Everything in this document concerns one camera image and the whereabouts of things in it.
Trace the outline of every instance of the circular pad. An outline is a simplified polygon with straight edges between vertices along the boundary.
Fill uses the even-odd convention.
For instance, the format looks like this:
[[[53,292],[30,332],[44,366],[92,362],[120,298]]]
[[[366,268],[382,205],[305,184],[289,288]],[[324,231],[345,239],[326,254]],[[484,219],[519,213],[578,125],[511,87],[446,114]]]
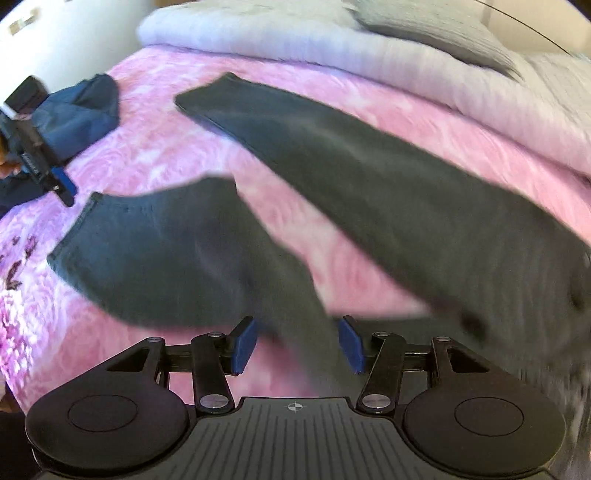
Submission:
[[[34,449],[60,472],[116,476],[167,453],[189,425],[183,401],[145,375],[85,376],[48,393],[25,427]]]
[[[550,461],[564,439],[556,406],[509,375],[455,374],[416,396],[404,429],[434,463],[458,474],[504,477]]]
[[[111,432],[134,421],[137,405],[119,395],[92,395],[75,402],[68,418],[79,429],[87,432]]]
[[[523,414],[517,405],[509,401],[478,397],[463,401],[456,407],[456,420],[476,435],[502,437],[521,427]]]

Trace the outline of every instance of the white comforter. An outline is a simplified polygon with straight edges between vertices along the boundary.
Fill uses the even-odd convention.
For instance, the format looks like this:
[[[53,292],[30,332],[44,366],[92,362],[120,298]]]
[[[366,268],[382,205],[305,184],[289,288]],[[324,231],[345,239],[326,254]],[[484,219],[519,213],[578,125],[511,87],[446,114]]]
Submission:
[[[201,0],[161,8],[143,45],[304,61],[449,106],[549,160],[591,177],[591,133],[524,62],[524,82],[419,43],[362,31],[340,0]]]

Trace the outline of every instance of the pink floral bedspread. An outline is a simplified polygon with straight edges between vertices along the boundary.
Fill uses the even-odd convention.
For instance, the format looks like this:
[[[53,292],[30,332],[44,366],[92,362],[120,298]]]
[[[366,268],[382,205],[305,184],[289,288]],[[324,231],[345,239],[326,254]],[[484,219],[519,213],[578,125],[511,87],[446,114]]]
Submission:
[[[48,195],[0,220],[0,367],[25,410],[47,391],[147,336],[163,336],[171,344],[202,333],[124,325],[49,269],[47,254],[94,190],[139,195],[205,175],[231,175],[271,235],[308,264],[328,311],[368,315],[425,311],[420,301],[399,288],[249,152],[176,110],[175,94],[224,72],[327,103],[515,189],[591,243],[591,188],[586,181],[457,112],[328,68],[145,48],[111,71],[121,89],[121,126],[71,163],[69,173],[80,190],[76,205],[66,209]],[[245,373],[229,382],[236,399],[313,394],[288,352],[264,340]],[[185,374],[173,375],[171,388],[193,402]]]

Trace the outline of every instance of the human hand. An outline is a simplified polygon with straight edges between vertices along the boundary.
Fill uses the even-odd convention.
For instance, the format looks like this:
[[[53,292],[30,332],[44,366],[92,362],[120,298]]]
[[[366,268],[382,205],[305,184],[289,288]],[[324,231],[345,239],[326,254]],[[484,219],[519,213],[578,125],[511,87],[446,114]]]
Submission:
[[[6,158],[0,157],[0,180],[21,171],[20,164],[7,163]]]

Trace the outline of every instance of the metal screw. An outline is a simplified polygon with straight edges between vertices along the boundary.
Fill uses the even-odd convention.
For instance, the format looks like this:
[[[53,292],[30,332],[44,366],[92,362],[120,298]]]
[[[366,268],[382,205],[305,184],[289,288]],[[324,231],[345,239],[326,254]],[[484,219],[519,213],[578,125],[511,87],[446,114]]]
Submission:
[[[381,410],[382,408],[386,408],[388,405],[390,405],[390,399],[386,395],[372,393],[371,395],[364,396],[361,400],[361,403],[367,408]]]
[[[228,400],[225,395],[212,393],[201,397],[199,403],[205,408],[211,408],[212,410],[215,410],[217,408],[224,408],[230,403],[230,400]]]

